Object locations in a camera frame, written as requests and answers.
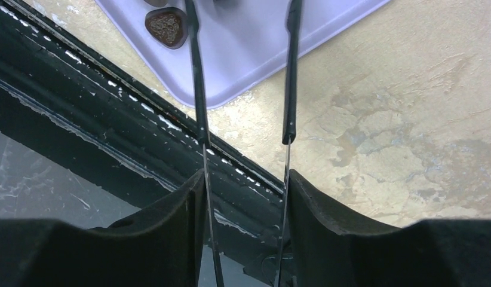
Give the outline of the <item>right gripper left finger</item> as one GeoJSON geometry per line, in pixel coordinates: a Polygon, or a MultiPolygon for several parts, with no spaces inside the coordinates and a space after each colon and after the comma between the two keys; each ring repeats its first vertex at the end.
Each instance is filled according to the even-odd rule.
{"type": "Polygon", "coordinates": [[[0,219],[0,286],[197,286],[204,172],[109,227],[0,219]]]}

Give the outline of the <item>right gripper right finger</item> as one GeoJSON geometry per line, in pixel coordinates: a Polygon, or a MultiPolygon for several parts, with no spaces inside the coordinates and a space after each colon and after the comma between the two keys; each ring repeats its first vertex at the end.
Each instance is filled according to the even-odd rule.
{"type": "Polygon", "coordinates": [[[491,219],[369,218],[290,171],[288,217],[299,286],[491,286],[491,219]]]}

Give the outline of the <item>metal tweezers black tips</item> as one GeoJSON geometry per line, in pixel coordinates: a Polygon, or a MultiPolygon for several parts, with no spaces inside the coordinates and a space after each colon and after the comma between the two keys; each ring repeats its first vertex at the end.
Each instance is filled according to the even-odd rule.
{"type": "MultiPolygon", "coordinates": [[[[195,114],[197,118],[198,133],[197,141],[202,148],[203,170],[205,190],[207,194],[207,213],[210,230],[211,248],[213,252],[214,274],[217,286],[224,286],[222,273],[222,264],[220,260],[219,241],[217,236],[216,217],[213,207],[213,193],[208,168],[207,148],[211,145],[210,130],[208,128],[207,104],[205,95],[204,70],[202,66],[200,45],[198,34],[200,23],[195,8],[194,1],[185,1],[186,14],[188,16],[188,37],[191,48],[191,63],[195,96],[195,114]]],[[[283,207],[281,209],[280,235],[277,240],[277,257],[276,257],[276,275],[274,286],[281,286],[282,263],[284,245],[287,234],[288,220],[288,198],[289,198],[289,177],[290,177],[290,153],[291,144],[296,138],[296,108],[297,108],[297,57],[299,50],[299,31],[302,19],[303,2],[301,0],[292,0],[289,5],[286,28],[289,34],[289,46],[287,53],[286,82],[284,93],[284,118],[283,118],[283,136],[282,144],[286,146],[286,160],[284,168],[284,194],[283,207]]]]}

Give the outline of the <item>lilac plastic tray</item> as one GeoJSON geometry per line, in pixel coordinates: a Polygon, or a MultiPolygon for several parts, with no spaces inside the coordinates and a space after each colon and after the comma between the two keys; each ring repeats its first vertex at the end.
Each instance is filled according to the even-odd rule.
{"type": "MultiPolygon", "coordinates": [[[[302,3],[300,56],[384,5],[378,0],[302,3]]],[[[144,1],[99,1],[165,89],[179,102],[194,105],[189,44],[164,47],[145,28],[153,6],[144,1]]],[[[196,1],[199,45],[207,106],[224,105],[284,68],[287,63],[289,1],[196,1]]]]}

